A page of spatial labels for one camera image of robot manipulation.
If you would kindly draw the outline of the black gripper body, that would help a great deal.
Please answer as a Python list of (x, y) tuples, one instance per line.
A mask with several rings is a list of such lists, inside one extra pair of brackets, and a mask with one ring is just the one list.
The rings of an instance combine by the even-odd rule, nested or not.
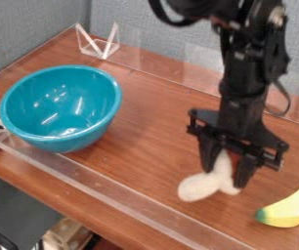
[(258, 158), (258, 166), (278, 170), (289, 145), (265, 127), (265, 99), (263, 95), (222, 98), (218, 110), (191, 108), (187, 133), (198, 142), (201, 134), (209, 135), (219, 142), (221, 149), (238, 155), (250, 153)]

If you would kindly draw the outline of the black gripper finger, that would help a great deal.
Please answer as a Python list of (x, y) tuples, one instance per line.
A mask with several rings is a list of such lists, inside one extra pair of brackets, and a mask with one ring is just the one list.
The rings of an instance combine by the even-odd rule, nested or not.
[(206, 134), (199, 135), (199, 157), (203, 171), (213, 170), (214, 161), (221, 152), (219, 142)]
[(253, 154), (245, 154), (237, 162), (233, 185), (243, 188), (258, 168), (258, 158)]

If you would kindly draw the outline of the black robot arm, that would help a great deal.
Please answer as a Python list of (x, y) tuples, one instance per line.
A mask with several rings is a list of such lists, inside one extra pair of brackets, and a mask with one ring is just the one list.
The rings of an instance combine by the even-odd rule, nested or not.
[(206, 19), (218, 34), (219, 107), (189, 110), (187, 133), (198, 138), (206, 172), (223, 150), (239, 155), (233, 185), (242, 188), (261, 166), (281, 167), (289, 149), (262, 119), (269, 86), (279, 84), (289, 64), (282, 0), (149, 0), (149, 6), (163, 23), (181, 27)]

